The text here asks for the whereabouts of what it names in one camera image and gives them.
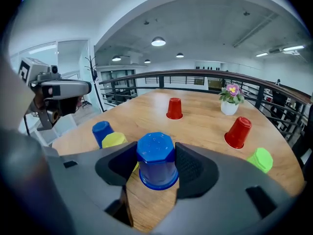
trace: cup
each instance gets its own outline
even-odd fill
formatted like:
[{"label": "cup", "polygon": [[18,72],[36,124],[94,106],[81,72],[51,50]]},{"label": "cup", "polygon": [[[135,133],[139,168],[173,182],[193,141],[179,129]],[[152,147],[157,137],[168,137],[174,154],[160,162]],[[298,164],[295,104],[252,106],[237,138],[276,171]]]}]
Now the cup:
[{"label": "cup", "polygon": [[171,187],[178,179],[172,139],[161,132],[148,133],[137,143],[139,176],[143,184],[154,190]]},{"label": "cup", "polygon": [[235,149],[241,149],[250,132],[252,123],[245,117],[238,117],[230,128],[229,132],[225,133],[225,141]]},{"label": "cup", "polygon": [[273,166],[273,158],[264,148],[257,148],[247,161],[264,173],[268,173]]},{"label": "cup", "polygon": [[102,140],[112,132],[113,129],[111,128],[110,123],[107,121],[98,122],[92,127],[92,133],[100,149],[102,149]]},{"label": "cup", "polygon": [[[108,134],[103,140],[102,140],[102,148],[108,148],[115,145],[127,143],[127,139],[125,135],[121,132],[113,132],[111,134]],[[135,171],[138,168],[139,164],[137,162],[135,168],[133,171]]]},{"label": "cup", "polygon": [[170,99],[166,116],[170,119],[182,118],[180,98],[173,97]]}]

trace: purple flower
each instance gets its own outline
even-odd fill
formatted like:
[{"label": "purple flower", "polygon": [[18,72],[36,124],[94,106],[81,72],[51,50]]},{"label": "purple flower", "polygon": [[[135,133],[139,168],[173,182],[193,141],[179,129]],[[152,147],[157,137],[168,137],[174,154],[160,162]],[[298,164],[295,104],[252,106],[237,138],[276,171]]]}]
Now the purple flower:
[{"label": "purple flower", "polygon": [[228,90],[232,96],[236,96],[239,92],[239,86],[237,84],[229,84],[226,90]]}]

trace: table top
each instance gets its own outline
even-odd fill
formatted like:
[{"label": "table top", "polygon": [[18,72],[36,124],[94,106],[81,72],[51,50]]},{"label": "table top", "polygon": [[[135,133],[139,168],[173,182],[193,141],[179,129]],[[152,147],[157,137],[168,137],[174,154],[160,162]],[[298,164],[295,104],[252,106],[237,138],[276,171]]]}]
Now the table top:
[{"label": "table top", "polygon": [[[166,117],[169,99],[179,97],[183,118]],[[230,147],[224,134],[236,118],[243,116],[252,122],[252,129],[242,149]],[[52,145],[60,155],[68,155],[99,149],[92,134],[92,126],[108,121],[113,130],[125,134],[129,142],[138,141],[146,133],[163,132],[171,136],[173,143],[205,147],[214,151],[247,159],[258,147],[264,147],[273,157],[273,167],[268,175],[282,185],[290,195],[297,195],[304,186],[303,174],[291,148],[271,124],[252,104],[245,101],[233,116],[221,112],[216,94],[154,90],[133,98],[93,119],[81,124]],[[163,191],[151,190],[139,178],[139,169],[128,180],[127,195],[134,220],[134,227],[148,232],[161,221],[175,204],[179,180]]]}]

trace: white flower pot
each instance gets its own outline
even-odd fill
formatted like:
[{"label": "white flower pot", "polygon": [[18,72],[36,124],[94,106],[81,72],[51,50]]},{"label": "white flower pot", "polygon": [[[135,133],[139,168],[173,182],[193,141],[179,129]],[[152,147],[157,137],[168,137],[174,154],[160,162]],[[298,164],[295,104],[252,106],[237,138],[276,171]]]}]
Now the white flower pot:
[{"label": "white flower pot", "polygon": [[239,104],[235,105],[235,104],[228,103],[227,101],[222,101],[221,103],[221,111],[225,115],[234,115],[238,107],[239,107]]}]

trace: cable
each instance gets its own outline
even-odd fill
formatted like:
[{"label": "cable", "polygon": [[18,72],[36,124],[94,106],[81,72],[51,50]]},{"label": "cable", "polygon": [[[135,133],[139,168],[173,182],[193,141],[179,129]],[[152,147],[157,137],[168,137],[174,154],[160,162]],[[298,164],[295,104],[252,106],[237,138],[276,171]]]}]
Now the cable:
[{"label": "cable", "polygon": [[30,136],[28,125],[27,125],[27,121],[26,121],[26,115],[24,115],[24,123],[25,123],[27,134]]}]

